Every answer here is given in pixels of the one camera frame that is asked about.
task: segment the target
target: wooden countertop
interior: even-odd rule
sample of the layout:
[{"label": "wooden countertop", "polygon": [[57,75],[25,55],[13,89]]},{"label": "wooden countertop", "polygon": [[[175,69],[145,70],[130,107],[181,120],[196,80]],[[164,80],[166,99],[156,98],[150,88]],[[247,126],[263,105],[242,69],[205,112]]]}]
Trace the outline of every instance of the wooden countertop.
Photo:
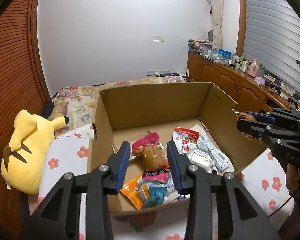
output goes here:
[{"label": "wooden countertop", "polygon": [[235,69],[235,68],[231,68],[231,67],[227,67],[224,65],[221,65],[219,63],[215,63],[213,61],[211,61],[213,64],[218,65],[220,68],[226,69],[227,71],[231,72],[232,74],[244,78],[244,80],[249,83],[250,85],[253,85],[255,88],[257,88],[259,91],[261,91],[263,94],[265,94],[268,98],[270,98],[274,103],[276,103],[278,106],[280,106],[283,109],[288,109],[288,105],[289,102],[285,99],[283,99],[282,97],[280,97],[278,94],[272,95],[270,94],[270,88],[266,87],[266,86],[261,86],[258,83],[256,83],[254,80],[255,78],[250,76],[248,73],[242,72],[240,69]]}]

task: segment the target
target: gray blind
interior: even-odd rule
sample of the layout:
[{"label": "gray blind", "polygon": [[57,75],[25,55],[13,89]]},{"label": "gray blind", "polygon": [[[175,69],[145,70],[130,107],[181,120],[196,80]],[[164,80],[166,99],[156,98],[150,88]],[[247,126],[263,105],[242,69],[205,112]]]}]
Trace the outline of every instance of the gray blind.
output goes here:
[{"label": "gray blind", "polygon": [[247,0],[242,55],[300,92],[300,19],[286,0]]}]

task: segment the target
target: wooden louvered door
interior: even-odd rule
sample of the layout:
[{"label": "wooden louvered door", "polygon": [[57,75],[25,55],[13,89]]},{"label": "wooden louvered door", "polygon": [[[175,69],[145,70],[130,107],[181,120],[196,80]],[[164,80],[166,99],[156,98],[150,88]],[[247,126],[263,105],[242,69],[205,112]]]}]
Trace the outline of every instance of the wooden louvered door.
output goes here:
[{"label": "wooden louvered door", "polygon": [[[40,114],[48,100],[34,46],[36,0],[13,0],[0,17],[0,159],[21,109]],[[19,192],[7,190],[0,165],[0,225],[13,239],[20,231]]]}]

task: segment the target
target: plush toy tail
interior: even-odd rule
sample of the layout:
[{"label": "plush toy tail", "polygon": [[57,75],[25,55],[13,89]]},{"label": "plush toy tail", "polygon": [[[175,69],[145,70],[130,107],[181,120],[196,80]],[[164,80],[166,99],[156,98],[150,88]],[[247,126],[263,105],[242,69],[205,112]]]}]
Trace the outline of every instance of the plush toy tail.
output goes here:
[{"label": "plush toy tail", "polygon": [[21,140],[37,127],[37,121],[27,110],[21,110],[14,119],[13,127],[14,132],[9,142],[12,152],[21,148]]},{"label": "plush toy tail", "polygon": [[56,119],[51,121],[51,124],[54,130],[61,129],[62,127],[66,126],[69,123],[70,119],[67,116],[59,116]]}]

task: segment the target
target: yellow plush toy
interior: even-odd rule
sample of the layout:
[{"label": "yellow plush toy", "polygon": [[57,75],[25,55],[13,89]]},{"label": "yellow plush toy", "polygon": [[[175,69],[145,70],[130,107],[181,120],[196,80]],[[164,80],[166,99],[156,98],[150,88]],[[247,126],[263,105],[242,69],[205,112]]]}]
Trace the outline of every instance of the yellow plush toy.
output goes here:
[{"label": "yellow plush toy", "polygon": [[14,120],[14,132],[3,150],[1,172],[6,182],[31,195],[38,194],[46,151],[54,140],[54,130],[69,122],[66,116],[53,121],[21,110]]}]

